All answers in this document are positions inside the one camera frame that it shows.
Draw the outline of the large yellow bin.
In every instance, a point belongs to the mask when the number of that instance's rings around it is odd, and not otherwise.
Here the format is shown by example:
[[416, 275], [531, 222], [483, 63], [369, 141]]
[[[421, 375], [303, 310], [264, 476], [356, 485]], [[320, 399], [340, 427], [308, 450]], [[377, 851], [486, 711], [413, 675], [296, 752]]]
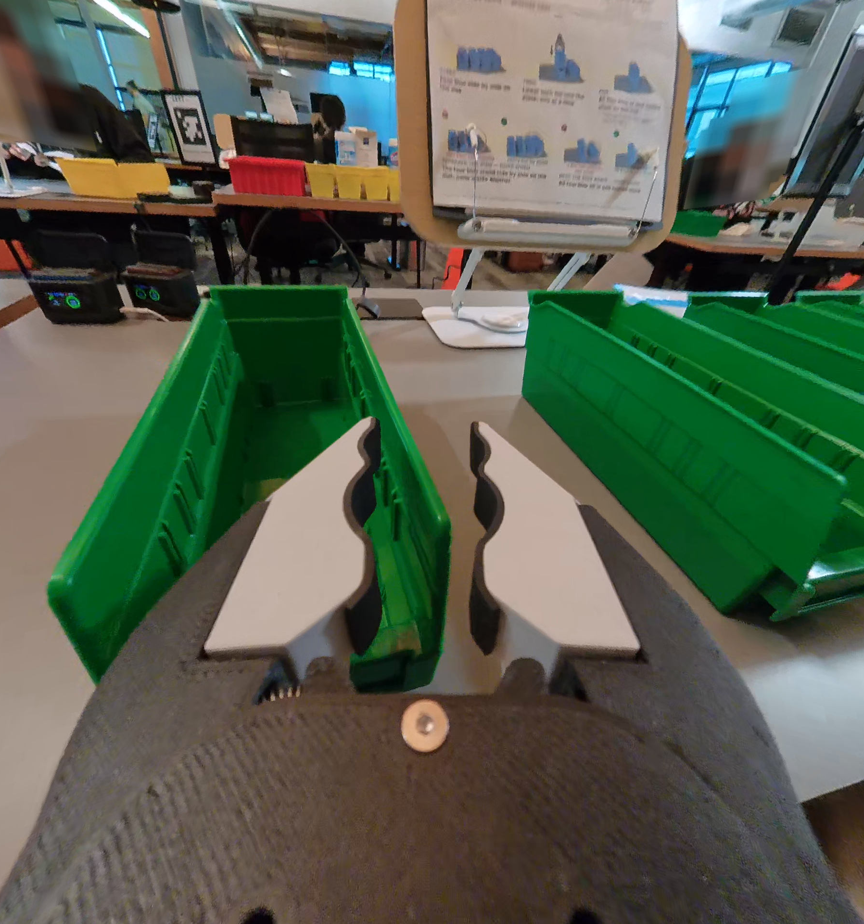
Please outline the large yellow bin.
[[160, 163], [117, 163], [116, 173], [127, 198], [170, 195], [171, 180], [167, 168]]
[[60, 158], [60, 169], [70, 190], [90, 199], [124, 200], [130, 197], [117, 162], [108, 158]]

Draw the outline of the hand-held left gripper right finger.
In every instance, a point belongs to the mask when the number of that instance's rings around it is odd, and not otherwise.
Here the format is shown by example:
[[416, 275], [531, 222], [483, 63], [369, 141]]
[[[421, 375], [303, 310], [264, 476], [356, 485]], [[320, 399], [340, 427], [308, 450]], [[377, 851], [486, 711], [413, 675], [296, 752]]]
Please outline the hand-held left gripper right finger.
[[636, 661], [641, 644], [583, 507], [491, 426], [470, 428], [472, 640], [504, 680], [514, 664], [544, 680], [571, 659]]

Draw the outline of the red ribbed bin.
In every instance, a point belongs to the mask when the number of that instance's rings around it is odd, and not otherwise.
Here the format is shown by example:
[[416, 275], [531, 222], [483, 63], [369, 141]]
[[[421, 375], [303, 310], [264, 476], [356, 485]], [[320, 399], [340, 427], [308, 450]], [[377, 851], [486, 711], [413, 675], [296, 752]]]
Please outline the red ribbed bin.
[[235, 194], [303, 197], [307, 194], [305, 162], [296, 159], [238, 155], [228, 161]]

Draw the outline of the instruction sheet on stand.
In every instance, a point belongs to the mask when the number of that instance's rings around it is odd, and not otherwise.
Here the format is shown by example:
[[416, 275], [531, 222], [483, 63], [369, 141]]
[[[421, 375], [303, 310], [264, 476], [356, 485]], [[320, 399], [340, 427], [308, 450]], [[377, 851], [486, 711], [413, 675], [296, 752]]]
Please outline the instruction sheet on stand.
[[527, 328], [527, 321], [521, 317], [527, 313], [526, 309], [505, 309], [498, 314], [494, 308], [462, 306], [463, 292], [487, 251], [571, 254], [573, 258], [568, 267], [552, 284], [552, 288], [559, 288], [589, 256], [622, 252], [644, 254], [662, 243], [672, 228], [677, 211], [684, 117], [692, 69], [691, 55], [680, 30], [680, 8], [676, 101], [669, 138], [664, 213], [661, 222], [648, 224], [530, 214], [480, 214], [475, 206], [469, 212], [435, 206], [431, 194], [426, 2], [433, 1], [398, 2], [392, 29], [403, 211], [412, 229], [426, 242], [465, 248], [470, 252], [457, 288], [451, 294], [449, 325], [476, 328], [499, 346], [521, 347]]

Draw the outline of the green plastic bin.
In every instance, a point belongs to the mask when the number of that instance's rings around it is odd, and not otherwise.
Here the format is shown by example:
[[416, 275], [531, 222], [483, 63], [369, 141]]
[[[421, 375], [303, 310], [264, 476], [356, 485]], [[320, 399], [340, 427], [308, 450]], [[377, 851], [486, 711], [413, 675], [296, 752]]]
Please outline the green plastic bin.
[[700, 210], [677, 212], [669, 234], [685, 237], [717, 237], [726, 226], [726, 215]]
[[820, 308], [693, 300], [684, 318], [864, 396], [864, 324]]
[[521, 394], [723, 615], [864, 597], [864, 396], [618, 292], [532, 292]]
[[864, 291], [814, 291], [800, 292], [796, 305], [815, 307], [836, 316], [864, 322]]
[[343, 286], [215, 286], [55, 566], [50, 607], [99, 683], [147, 613], [266, 490], [363, 418], [380, 422], [379, 637], [360, 691], [429, 685], [444, 649], [451, 528]]

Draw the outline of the printed instruction sheet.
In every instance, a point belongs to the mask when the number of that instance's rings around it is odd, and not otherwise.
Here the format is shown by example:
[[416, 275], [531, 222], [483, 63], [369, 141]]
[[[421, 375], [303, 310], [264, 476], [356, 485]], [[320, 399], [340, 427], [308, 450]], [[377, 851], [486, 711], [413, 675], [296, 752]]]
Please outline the printed instruction sheet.
[[435, 206], [661, 222], [678, 2], [433, 1], [426, 35]]

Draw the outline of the black white marker sign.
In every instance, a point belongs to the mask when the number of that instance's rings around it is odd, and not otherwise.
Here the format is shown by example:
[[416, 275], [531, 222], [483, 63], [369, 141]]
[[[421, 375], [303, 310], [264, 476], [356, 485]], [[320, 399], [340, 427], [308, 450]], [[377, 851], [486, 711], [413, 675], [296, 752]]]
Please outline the black white marker sign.
[[199, 90], [163, 90], [179, 160], [189, 166], [217, 167], [218, 147], [210, 131]]

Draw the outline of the long wooden background table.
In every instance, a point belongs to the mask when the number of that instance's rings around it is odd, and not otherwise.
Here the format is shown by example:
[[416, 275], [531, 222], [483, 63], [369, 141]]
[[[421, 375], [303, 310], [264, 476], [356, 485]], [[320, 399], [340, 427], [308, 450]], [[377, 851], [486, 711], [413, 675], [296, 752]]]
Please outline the long wooden background table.
[[164, 202], [144, 202], [140, 200], [90, 198], [53, 191], [40, 191], [37, 193], [20, 191], [13, 195], [0, 194], [0, 209], [30, 212], [182, 216], [189, 218], [218, 216], [218, 207], [214, 203], [169, 200]]
[[350, 212], [361, 214], [403, 215], [401, 202], [346, 200], [338, 198], [315, 198], [313, 196], [271, 195], [238, 193], [232, 186], [212, 192], [213, 204], [220, 207], [255, 207], [262, 209], [286, 209], [305, 212]]

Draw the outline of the black desktop monitor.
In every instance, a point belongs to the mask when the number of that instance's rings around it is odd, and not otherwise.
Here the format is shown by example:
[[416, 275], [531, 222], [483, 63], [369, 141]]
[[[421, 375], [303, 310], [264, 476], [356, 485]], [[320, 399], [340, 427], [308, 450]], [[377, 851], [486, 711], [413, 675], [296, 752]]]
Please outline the black desktop monitor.
[[310, 124], [286, 124], [232, 116], [233, 148], [238, 156], [315, 160], [315, 138]]

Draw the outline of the black battery charging case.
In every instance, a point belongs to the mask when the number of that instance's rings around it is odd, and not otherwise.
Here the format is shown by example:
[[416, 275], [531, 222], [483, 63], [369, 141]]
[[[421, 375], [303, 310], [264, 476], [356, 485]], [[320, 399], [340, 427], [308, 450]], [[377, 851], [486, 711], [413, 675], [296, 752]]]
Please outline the black battery charging case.
[[122, 271], [135, 308], [191, 319], [202, 300], [195, 281], [195, 245], [183, 234], [137, 229], [135, 261]]
[[37, 267], [27, 283], [56, 325], [107, 325], [125, 319], [118, 268], [108, 240], [94, 232], [40, 230]]

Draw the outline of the black tripod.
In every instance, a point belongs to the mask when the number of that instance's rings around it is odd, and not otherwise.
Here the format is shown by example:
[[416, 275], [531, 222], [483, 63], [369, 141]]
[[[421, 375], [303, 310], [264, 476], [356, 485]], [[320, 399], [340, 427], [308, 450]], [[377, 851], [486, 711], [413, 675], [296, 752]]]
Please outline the black tripod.
[[821, 209], [830, 199], [830, 194], [834, 185], [845, 172], [849, 161], [858, 152], [862, 139], [864, 137], [864, 110], [857, 110], [852, 113], [842, 141], [834, 156], [834, 159], [828, 168], [824, 179], [818, 187], [813, 197], [811, 205], [804, 213], [800, 224], [793, 233], [787, 247], [785, 248], [780, 260], [778, 261], [774, 272], [770, 278], [766, 290], [766, 303], [770, 306], [776, 306], [782, 303], [783, 279], [788, 275], [792, 263], [803, 243], [804, 238], [809, 233]]

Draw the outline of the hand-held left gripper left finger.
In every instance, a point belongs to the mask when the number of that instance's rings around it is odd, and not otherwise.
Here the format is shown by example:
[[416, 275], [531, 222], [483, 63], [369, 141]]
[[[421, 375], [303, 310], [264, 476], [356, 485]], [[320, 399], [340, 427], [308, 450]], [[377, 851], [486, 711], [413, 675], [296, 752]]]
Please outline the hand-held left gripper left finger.
[[301, 676], [372, 646], [383, 601], [367, 531], [380, 422], [365, 418], [274, 491], [204, 644], [212, 659], [278, 655]]

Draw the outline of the monitor on tripod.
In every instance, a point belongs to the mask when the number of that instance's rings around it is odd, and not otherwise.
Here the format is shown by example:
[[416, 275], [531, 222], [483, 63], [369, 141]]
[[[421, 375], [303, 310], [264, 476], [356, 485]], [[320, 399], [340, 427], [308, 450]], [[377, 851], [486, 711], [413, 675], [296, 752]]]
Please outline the monitor on tripod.
[[864, 25], [854, 31], [789, 165], [784, 191], [813, 198], [826, 180], [843, 198], [864, 171]]

